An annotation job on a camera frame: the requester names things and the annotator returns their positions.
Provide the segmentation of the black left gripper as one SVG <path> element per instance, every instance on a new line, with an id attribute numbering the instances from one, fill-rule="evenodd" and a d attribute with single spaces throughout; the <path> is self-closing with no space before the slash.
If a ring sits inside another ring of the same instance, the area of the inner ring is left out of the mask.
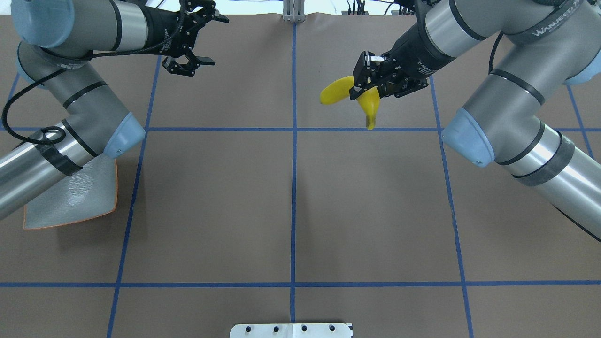
<path id="1" fill-rule="evenodd" d="M 165 9 L 150 9 L 150 46 L 156 46 L 169 37 L 171 40 L 150 50 L 151 55 L 166 55 L 163 68 L 170 74 L 193 77 L 201 66 L 214 66 L 216 62 L 207 56 L 193 53 L 195 34 L 186 30 L 193 25 L 206 25 L 211 21 L 229 23 L 221 15 L 214 0 L 186 0 L 186 9 L 172 12 Z M 187 63 L 180 64 L 176 58 L 184 56 Z"/>

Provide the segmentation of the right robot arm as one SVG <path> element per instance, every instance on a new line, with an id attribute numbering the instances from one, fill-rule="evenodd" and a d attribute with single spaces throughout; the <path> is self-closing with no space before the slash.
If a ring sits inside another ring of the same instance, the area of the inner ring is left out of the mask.
<path id="1" fill-rule="evenodd" d="M 496 33 L 513 43 L 442 131 L 478 167 L 495 162 L 600 239 L 600 165 L 536 115 L 562 85 L 600 73 L 600 6 L 594 0 L 415 1 L 417 22 L 382 55 L 363 52 L 350 98 L 375 88 L 397 98 Z"/>

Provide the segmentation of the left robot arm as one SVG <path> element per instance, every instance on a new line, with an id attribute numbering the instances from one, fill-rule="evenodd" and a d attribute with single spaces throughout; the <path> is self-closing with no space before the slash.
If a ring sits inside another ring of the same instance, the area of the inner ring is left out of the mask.
<path id="1" fill-rule="evenodd" d="M 199 30 L 230 21 L 212 0 L 181 0 L 178 11 L 135 0 L 13 0 L 10 9 L 21 37 L 15 63 L 30 84 L 1 113 L 4 130 L 20 141 L 1 159 L 2 219 L 98 156 L 117 158 L 146 136 L 91 60 L 162 55 L 169 73 L 193 77 L 199 67 L 215 64 L 193 52 Z M 34 88 L 48 90 L 69 116 L 23 136 L 9 125 L 8 112 Z"/>

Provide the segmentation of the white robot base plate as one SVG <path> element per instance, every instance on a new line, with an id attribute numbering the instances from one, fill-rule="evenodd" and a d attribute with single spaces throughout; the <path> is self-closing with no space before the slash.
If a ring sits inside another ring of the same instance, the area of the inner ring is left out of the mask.
<path id="1" fill-rule="evenodd" d="M 347 323 L 246 323 L 236 324 L 230 338 L 353 338 Z"/>

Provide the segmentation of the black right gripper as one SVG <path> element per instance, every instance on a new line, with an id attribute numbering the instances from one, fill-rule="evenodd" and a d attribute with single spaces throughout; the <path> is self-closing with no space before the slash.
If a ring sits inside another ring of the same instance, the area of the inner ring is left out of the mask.
<path id="1" fill-rule="evenodd" d="M 378 87 L 380 98 L 401 98 L 428 86 L 439 70 L 439 52 L 428 36 L 401 36 L 382 56 L 363 51 L 354 67 L 351 100 Z"/>

